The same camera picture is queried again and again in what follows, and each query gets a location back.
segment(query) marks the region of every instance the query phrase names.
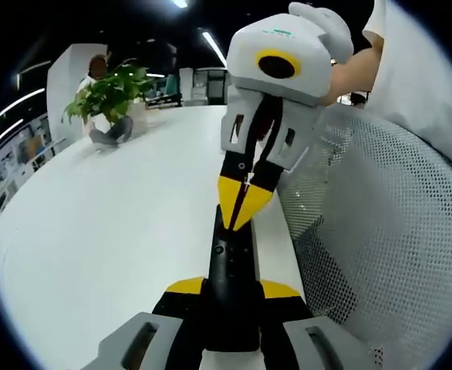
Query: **black circle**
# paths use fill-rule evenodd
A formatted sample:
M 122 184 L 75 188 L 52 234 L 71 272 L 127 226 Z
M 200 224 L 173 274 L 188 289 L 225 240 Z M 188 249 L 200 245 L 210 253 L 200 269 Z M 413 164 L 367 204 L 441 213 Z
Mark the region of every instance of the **black circle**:
M 264 56 L 258 61 L 258 68 L 274 79 L 289 79 L 295 75 L 295 67 L 280 56 Z

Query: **green leaves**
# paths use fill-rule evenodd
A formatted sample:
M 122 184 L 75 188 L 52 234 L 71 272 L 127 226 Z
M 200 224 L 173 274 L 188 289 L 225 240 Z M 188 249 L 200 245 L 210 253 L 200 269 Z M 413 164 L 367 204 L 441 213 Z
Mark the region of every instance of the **green leaves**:
M 103 114 L 115 123 L 128 112 L 136 98 L 145 100 L 153 79 L 147 77 L 145 68 L 131 65 L 119 66 L 114 72 L 77 93 L 76 98 L 65 109 L 67 116 L 80 116 L 86 123 L 89 116 Z

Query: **white tabletop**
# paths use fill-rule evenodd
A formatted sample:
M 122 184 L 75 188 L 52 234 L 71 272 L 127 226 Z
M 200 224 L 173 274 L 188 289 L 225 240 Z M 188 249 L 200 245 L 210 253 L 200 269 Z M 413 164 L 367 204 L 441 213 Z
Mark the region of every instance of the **white tabletop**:
M 207 276 L 224 106 L 169 109 L 114 151 L 85 138 L 0 216 L 0 298 L 43 368 L 77 370 L 175 281 Z M 277 195 L 255 218 L 261 277 L 302 292 Z

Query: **gray mesh fabric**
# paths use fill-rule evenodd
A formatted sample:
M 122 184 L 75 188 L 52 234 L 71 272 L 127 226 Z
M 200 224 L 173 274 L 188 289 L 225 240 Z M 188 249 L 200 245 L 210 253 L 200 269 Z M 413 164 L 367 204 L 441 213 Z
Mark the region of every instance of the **gray mesh fabric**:
M 422 140 L 334 105 L 281 202 L 307 304 L 376 352 L 426 368 L 452 336 L 452 166 Z

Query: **jeans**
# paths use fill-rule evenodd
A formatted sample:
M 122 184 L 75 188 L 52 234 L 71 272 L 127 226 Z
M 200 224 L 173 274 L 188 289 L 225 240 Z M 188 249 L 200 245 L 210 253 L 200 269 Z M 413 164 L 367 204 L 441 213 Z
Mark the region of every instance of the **jeans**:
M 121 136 L 123 136 L 123 142 L 128 141 L 132 135 L 133 120 L 129 116 L 124 116 L 116 121 L 107 133 L 98 129 L 92 129 L 89 132 L 89 137 L 93 143 L 102 143 L 107 145 L 116 146 L 116 142 Z

